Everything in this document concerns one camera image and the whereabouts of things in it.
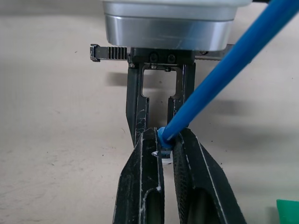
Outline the green bin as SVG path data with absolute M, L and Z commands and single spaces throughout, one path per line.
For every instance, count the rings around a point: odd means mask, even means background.
M 277 199 L 280 224 L 299 224 L 299 201 Z

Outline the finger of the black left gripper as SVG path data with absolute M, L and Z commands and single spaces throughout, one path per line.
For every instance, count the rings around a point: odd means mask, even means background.
M 145 65 L 136 65 L 128 69 L 126 118 L 133 145 L 136 145 L 140 135 L 148 129 L 149 98 L 142 93 L 145 68 Z
M 172 70 L 176 72 L 176 89 L 175 94 L 168 99 L 168 124 L 194 91 L 196 64 L 179 65 Z

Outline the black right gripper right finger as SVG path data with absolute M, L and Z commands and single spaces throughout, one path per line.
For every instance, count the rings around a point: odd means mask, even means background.
M 189 128 L 175 139 L 173 170 L 180 224 L 247 224 L 223 169 Z

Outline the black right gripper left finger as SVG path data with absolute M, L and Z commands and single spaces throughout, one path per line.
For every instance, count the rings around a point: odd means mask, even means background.
M 164 224 L 164 174 L 156 128 L 141 133 L 119 178 L 113 224 Z

